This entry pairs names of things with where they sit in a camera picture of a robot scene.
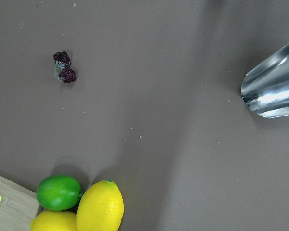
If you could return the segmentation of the silver metal scoop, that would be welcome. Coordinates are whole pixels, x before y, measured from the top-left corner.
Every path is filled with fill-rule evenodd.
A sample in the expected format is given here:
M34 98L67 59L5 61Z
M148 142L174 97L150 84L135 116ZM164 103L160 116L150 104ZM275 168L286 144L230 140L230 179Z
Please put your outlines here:
M289 43L245 75L241 98L264 118L289 116Z

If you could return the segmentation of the yellow lemon outer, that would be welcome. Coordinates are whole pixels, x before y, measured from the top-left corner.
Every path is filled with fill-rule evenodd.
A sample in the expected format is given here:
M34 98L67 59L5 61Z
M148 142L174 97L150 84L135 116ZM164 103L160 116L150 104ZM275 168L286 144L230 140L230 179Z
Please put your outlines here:
M117 231L124 215L122 194L111 179L92 185L80 200L76 225L78 231Z

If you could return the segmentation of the yellow lemon near board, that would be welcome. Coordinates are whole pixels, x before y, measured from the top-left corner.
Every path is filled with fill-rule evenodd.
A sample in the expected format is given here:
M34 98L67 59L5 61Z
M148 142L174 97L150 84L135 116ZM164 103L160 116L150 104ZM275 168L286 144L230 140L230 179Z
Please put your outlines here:
M31 231L76 231L76 214L69 211L44 211L30 224Z

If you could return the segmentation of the green lime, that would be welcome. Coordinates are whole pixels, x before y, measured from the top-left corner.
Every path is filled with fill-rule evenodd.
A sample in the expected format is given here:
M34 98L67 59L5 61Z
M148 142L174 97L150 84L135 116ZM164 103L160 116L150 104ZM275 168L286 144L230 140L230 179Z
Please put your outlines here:
M64 211L76 206L84 192L78 181L69 175L53 175L41 181L37 188L38 203L50 211Z

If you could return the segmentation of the bamboo cutting board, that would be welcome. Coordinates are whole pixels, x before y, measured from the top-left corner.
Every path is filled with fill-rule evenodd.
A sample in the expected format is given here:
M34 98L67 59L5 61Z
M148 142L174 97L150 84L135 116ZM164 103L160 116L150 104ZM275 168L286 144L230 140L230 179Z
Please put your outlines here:
M41 212L36 194L0 176L0 231L29 231Z

